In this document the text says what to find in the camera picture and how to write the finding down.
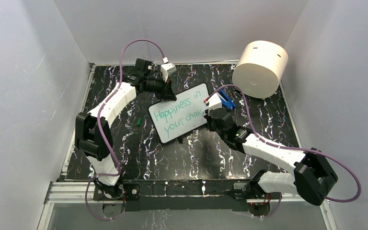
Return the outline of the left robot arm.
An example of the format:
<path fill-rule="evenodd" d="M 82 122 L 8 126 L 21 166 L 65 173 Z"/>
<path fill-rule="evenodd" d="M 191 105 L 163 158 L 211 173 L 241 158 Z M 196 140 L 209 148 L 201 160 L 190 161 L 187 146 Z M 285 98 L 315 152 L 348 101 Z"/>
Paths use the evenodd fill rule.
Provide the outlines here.
<path fill-rule="evenodd" d="M 176 66 L 167 58 L 157 67 L 153 62 L 138 58 L 135 65 L 122 71 L 122 78 L 108 96 L 94 109 L 76 117 L 75 148 L 92 164 L 93 182 L 107 198 L 124 195 L 121 164 L 113 150 L 110 131 L 122 110 L 142 92 L 153 93 L 160 101 L 176 101 L 169 76 Z"/>

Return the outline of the green marker cap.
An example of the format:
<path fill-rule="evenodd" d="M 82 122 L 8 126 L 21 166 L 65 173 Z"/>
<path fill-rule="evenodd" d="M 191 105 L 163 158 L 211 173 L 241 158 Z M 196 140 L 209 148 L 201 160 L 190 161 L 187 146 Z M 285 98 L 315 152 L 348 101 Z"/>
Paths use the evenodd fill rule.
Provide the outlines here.
<path fill-rule="evenodd" d="M 142 123 L 142 118 L 139 118 L 138 121 L 137 121 L 137 126 L 139 127 Z"/>

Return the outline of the white whiteboard black frame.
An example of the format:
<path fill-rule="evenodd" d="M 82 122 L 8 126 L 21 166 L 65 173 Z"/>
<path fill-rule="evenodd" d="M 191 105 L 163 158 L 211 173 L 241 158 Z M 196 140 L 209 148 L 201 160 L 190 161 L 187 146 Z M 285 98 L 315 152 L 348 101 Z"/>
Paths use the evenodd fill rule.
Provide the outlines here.
<path fill-rule="evenodd" d="M 176 95 L 176 101 L 163 101 L 148 108 L 160 142 L 165 144 L 207 123 L 204 100 L 209 96 L 206 83 Z"/>

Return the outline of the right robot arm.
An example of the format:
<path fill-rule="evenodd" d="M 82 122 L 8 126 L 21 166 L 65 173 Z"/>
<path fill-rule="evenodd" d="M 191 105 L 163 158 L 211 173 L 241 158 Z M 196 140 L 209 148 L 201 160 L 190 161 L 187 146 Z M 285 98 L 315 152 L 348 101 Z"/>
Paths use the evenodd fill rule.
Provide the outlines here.
<path fill-rule="evenodd" d="M 309 151 L 286 149 L 285 146 L 258 138 L 250 128 L 239 126 L 224 108 L 208 111 L 204 116 L 209 131 L 215 131 L 233 150 L 273 163 L 284 172 L 260 170 L 237 194 L 264 198 L 270 193 L 299 195 L 319 206 L 338 181 L 327 159 Z"/>

